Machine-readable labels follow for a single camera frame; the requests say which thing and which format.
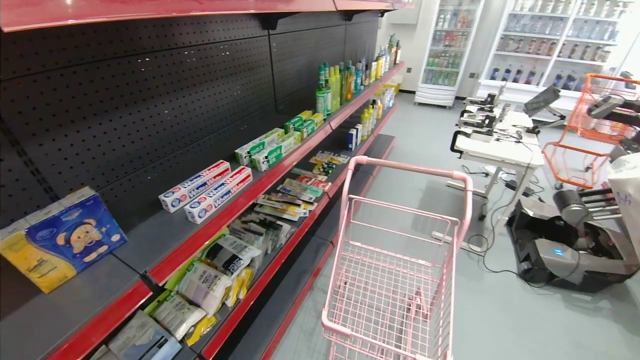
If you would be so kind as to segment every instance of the pink shopping cart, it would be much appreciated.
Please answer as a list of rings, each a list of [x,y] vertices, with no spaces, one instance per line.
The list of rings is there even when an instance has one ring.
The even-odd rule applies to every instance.
[[[462,222],[349,195],[359,163],[464,182]],[[390,192],[393,186],[402,184],[389,184]],[[456,253],[471,219],[472,191],[471,178],[461,172],[366,156],[351,159],[322,312],[330,359],[452,359]]]

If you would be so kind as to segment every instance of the floor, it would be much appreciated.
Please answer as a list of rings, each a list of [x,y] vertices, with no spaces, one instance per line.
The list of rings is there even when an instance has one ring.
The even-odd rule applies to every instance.
[[[381,132],[397,138],[390,160],[451,170],[459,170],[464,164],[471,171],[479,170],[481,164],[458,160],[449,152],[459,105],[452,110],[414,106],[413,96],[408,94],[401,94],[397,102],[398,110]],[[557,140],[560,134],[559,129],[545,129],[540,134],[541,143]],[[548,202],[554,189],[545,171],[548,169],[541,168],[536,175],[545,188],[540,195]],[[482,176],[474,176],[473,180],[476,188],[488,182]],[[503,193],[502,189],[496,186],[489,207],[500,206],[510,199],[513,192]],[[382,169],[366,197],[454,217],[462,210],[461,193],[445,187],[444,179],[398,170]],[[480,200],[475,201],[474,211],[480,205]],[[385,218],[381,213],[365,213],[364,207],[361,213],[365,218]],[[397,226],[410,228],[409,233],[426,233],[415,219],[394,221]],[[468,235],[488,233],[487,227],[487,222],[474,222]],[[329,341],[323,336],[320,315],[332,264],[331,258],[273,359],[328,358]],[[486,264],[494,270],[515,270],[513,247],[505,230],[500,229]],[[589,296],[558,288],[532,289],[512,274],[488,272],[477,255],[465,251],[458,254],[456,271],[451,331],[457,360],[631,360],[640,354],[640,275]]]

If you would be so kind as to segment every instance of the shopping basket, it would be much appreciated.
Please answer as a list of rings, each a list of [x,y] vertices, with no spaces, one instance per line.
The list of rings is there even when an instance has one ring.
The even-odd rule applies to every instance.
[[[460,180],[459,219],[349,195],[356,164]],[[456,253],[472,213],[471,178],[356,156],[349,162],[340,228],[322,312],[331,359],[452,359]]]
[[[589,116],[588,109],[606,95],[637,99],[636,90],[629,89],[633,84],[640,85],[640,81],[587,74],[586,84],[560,139],[547,143],[543,148],[556,179],[556,189],[565,183],[592,189],[606,178],[604,169],[609,162],[611,145],[618,144],[622,138],[632,138],[637,130],[619,122],[594,119]],[[569,131],[575,131],[580,138],[590,141],[575,141],[567,136]]]

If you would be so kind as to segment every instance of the white wall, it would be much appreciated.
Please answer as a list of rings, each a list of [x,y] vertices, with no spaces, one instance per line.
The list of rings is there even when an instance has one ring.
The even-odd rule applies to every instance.
[[[502,18],[502,13],[509,0],[485,0],[484,9],[480,16],[476,37],[467,64],[463,69],[463,79],[460,81],[457,96],[475,96],[481,72],[491,53],[493,41],[498,32],[498,24]],[[420,19],[417,25],[389,24],[387,18],[381,21],[381,28],[378,30],[378,47],[386,45],[389,35],[395,33],[402,45],[401,59],[406,63],[406,67],[412,68],[410,74],[404,73],[402,89],[416,91],[422,74],[422,64],[427,51],[427,44],[431,37],[431,26],[438,9],[439,1],[422,0],[420,9]],[[469,74],[475,72],[476,78],[470,79]]]

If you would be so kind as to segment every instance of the white bag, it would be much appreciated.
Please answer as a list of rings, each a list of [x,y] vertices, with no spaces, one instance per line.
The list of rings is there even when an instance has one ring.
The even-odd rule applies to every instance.
[[[621,156],[611,164],[609,185],[640,258],[640,152]]]

